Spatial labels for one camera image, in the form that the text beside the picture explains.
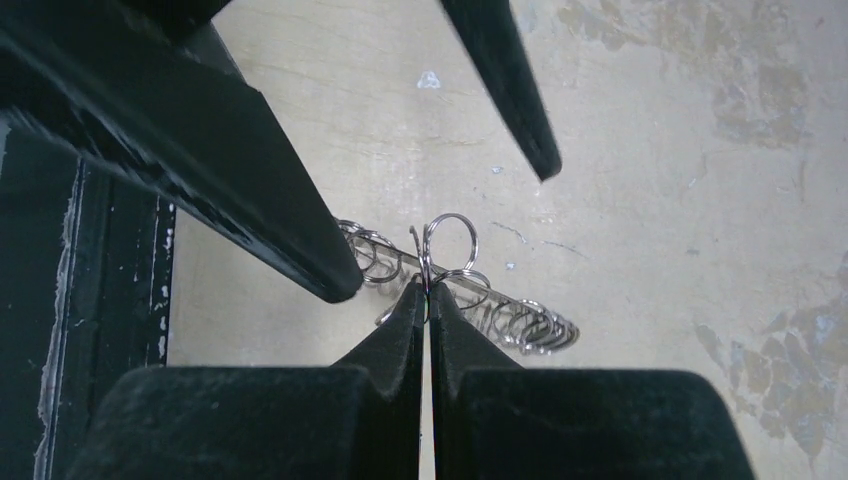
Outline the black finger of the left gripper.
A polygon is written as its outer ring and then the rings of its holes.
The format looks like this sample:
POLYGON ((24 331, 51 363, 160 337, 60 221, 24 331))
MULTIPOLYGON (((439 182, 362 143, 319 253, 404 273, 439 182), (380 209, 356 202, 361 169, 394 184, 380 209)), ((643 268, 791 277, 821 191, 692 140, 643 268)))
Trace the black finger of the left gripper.
POLYGON ((265 97, 227 66, 221 1, 5 1, 1 117, 176 204, 328 303, 363 276, 265 97))
POLYGON ((502 121, 541 181, 562 160, 507 0, 441 0, 502 121))

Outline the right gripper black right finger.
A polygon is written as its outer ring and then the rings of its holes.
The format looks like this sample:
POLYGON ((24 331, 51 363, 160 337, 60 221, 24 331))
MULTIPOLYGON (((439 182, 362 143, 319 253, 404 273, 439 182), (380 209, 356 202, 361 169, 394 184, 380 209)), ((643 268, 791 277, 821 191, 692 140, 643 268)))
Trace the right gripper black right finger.
POLYGON ((530 369, 429 295, 440 479, 750 479, 724 401, 656 369, 530 369))

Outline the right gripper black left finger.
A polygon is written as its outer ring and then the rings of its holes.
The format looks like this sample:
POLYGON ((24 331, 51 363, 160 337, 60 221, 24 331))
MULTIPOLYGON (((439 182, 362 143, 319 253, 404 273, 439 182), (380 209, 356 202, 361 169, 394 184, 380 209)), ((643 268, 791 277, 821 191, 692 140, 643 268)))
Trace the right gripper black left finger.
POLYGON ((157 367, 99 407, 71 479, 414 479, 425 295, 326 367, 157 367))

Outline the silver disc with keyrings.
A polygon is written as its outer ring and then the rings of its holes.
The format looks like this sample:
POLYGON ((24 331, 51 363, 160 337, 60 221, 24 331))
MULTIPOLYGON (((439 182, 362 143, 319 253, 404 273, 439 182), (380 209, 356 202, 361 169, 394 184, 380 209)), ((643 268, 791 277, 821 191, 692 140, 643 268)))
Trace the silver disc with keyrings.
POLYGON ((493 288, 491 280, 475 268, 479 257, 479 235, 475 225, 459 213, 444 213, 413 230, 413 253, 395 245, 380 232, 347 219, 337 219, 351 252, 363 274, 364 287, 397 301, 411 281, 427 291, 437 285, 448 288, 462 318, 500 347, 524 355, 551 355, 572 347, 580 329, 570 319, 544 304, 513 298, 493 288), (456 220, 467 229, 470 251, 465 264, 446 268, 435 263, 433 237, 441 224, 456 220))

